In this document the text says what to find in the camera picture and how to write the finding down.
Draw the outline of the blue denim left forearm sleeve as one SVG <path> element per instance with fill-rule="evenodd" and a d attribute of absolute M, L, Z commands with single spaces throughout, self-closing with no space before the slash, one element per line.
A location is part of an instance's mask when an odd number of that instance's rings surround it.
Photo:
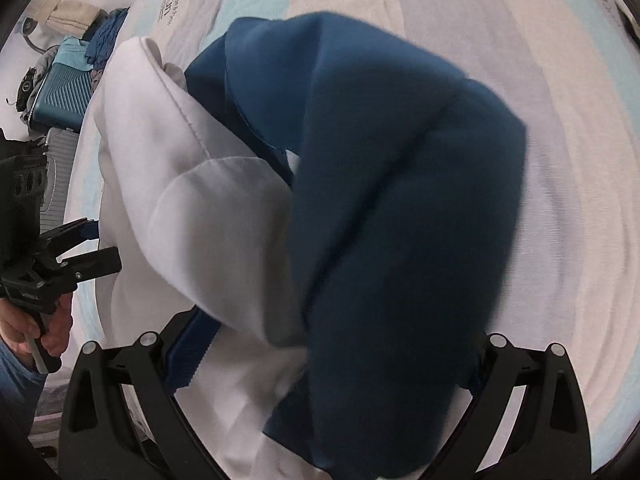
<path fill-rule="evenodd" d="M 25 437 L 29 436 L 47 375 L 22 364 L 9 347 L 1 343 L 1 404 Z"/>

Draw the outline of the person's left hand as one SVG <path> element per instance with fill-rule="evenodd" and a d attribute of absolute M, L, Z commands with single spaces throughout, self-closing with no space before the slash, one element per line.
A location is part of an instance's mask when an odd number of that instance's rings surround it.
<path fill-rule="evenodd" d="M 6 298 L 1 299 L 1 339 L 25 366 L 34 364 L 27 338 L 40 339 L 50 356 L 62 356 L 66 351 L 73 326 L 72 299 L 72 294 L 65 294 L 56 300 L 56 310 L 43 336 L 37 323 L 27 313 Z"/>

